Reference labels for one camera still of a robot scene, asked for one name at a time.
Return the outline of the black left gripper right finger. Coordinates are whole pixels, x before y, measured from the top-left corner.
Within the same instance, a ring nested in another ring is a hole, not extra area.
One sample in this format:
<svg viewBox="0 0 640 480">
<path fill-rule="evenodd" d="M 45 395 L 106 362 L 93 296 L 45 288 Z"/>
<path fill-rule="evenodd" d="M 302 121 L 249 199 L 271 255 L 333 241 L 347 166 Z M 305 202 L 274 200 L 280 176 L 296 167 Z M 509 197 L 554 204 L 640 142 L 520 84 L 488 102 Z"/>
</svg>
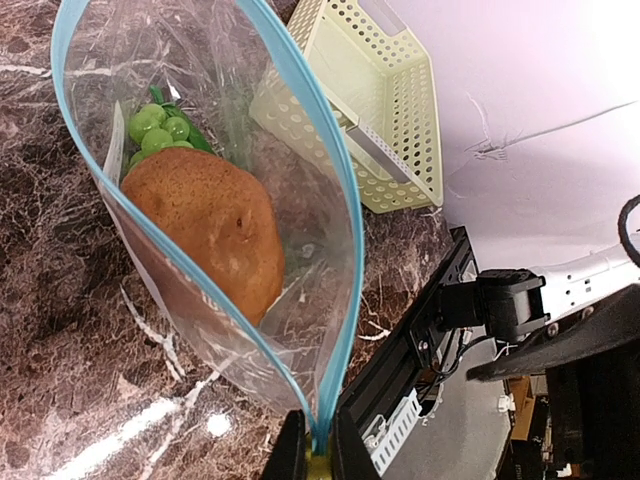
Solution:
<svg viewBox="0 0 640 480">
<path fill-rule="evenodd" d="M 345 408 L 340 408 L 333 420 L 331 472 L 336 480 L 380 479 L 352 416 Z"/>
</svg>

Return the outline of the orange food item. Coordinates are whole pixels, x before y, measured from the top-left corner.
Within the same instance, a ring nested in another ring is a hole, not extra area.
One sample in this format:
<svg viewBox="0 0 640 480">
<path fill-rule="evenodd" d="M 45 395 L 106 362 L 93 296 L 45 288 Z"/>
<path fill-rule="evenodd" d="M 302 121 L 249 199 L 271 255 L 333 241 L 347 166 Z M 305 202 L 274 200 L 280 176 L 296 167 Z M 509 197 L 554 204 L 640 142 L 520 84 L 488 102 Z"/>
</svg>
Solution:
<svg viewBox="0 0 640 480">
<path fill-rule="evenodd" d="M 283 289 L 285 257 L 271 198 L 253 175 L 214 154 L 170 147 L 132 168 L 121 190 L 259 324 Z"/>
</svg>

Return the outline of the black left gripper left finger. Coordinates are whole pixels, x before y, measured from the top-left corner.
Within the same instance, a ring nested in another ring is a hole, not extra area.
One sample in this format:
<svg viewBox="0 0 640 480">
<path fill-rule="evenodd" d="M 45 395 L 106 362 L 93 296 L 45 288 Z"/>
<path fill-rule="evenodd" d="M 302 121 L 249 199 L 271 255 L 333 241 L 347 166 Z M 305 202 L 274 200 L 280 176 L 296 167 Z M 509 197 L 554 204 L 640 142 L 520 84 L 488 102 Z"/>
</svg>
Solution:
<svg viewBox="0 0 640 480">
<path fill-rule="evenodd" d="M 306 418 L 302 410 L 290 411 L 263 469 L 262 480 L 305 480 Z"/>
</svg>

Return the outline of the bunch of green grapes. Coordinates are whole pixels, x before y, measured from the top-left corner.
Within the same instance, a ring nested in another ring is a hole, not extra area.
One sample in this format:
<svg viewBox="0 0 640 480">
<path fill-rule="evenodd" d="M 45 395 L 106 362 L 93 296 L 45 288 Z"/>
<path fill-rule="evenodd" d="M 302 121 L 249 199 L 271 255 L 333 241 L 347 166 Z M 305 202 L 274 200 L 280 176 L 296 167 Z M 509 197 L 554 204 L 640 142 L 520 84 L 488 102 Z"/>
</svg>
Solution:
<svg viewBox="0 0 640 480">
<path fill-rule="evenodd" d="M 143 105 L 131 117 L 128 134 L 133 147 L 132 155 L 124 167 L 126 173 L 148 156 L 168 147 L 178 147 L 173 144 L 171 135 L 161 128 L 164 119 L 164 111 L 154 103 Z"/>
</svg>

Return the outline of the clear zip top bag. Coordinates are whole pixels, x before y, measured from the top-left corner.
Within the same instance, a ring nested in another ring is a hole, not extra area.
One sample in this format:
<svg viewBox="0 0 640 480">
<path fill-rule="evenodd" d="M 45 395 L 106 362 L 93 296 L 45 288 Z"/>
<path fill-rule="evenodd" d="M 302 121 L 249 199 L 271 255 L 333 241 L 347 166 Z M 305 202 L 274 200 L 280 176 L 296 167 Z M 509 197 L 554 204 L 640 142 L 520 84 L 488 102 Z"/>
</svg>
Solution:
<svg viewBox="0 0 640 480">
<path fill-rule="evenodd" d="M 326 452 L 364 240 L 338 115 L 312 70 L 324 3 L 64 1 L 67 127 L 154 301 L 244 392 Z"/>
</svg>

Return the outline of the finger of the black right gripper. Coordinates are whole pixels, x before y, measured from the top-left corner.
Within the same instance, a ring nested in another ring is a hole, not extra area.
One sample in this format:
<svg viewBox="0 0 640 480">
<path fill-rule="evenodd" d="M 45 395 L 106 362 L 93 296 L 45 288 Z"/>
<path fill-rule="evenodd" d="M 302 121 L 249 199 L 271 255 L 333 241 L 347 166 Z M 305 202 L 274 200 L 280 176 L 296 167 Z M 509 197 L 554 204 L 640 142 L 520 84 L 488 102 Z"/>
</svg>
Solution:
<svg viewBox="0 0 640 480">
<path fill-rule="evenodd" d="M 467 371 L 469 380 L 491 382 L 526 376 L 582 360 L 639 339 L 639 286 L 605 299 L 586 319 L 556 337 Z"/>
</svg>

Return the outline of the green leafy vegetable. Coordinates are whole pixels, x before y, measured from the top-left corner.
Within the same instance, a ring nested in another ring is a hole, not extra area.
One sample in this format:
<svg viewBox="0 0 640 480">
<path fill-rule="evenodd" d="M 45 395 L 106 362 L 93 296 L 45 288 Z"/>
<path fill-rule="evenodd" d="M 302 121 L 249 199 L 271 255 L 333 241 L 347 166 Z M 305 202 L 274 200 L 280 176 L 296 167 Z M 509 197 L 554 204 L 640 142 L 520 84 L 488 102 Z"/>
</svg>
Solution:
<svg viewBox="0 0 640 480">
<path fill-rule="evenodd" d="M 165 119 L 161 122 L 161 128 L 171 135 L 175 146 L 214 152 L 200 129 L 174 102 L 165 100 L 159 87 L 150 86 L 149 93 L 153 103 L 164 111 Z"/>
</svg>

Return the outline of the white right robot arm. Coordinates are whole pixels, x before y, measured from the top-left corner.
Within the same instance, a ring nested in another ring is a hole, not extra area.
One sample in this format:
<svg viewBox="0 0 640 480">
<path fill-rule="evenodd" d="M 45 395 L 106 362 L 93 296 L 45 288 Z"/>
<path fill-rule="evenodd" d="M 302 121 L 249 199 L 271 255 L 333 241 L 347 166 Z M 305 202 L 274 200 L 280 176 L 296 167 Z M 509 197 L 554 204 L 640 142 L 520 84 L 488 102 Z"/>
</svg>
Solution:
<svg viewBox="0 0 640 480">
<path fill-rule="evenodd" d="M 439 289 L 444 329 L 484 326 L 488 338 L 516 348 L 468 370 L 468 379 L 525 376 L 638 340 L 639 235 L 628 229 L 638 206 L 632 197 L 620 210 L 613 247 L 559 265 L 486 270 Z"/>
</svg>

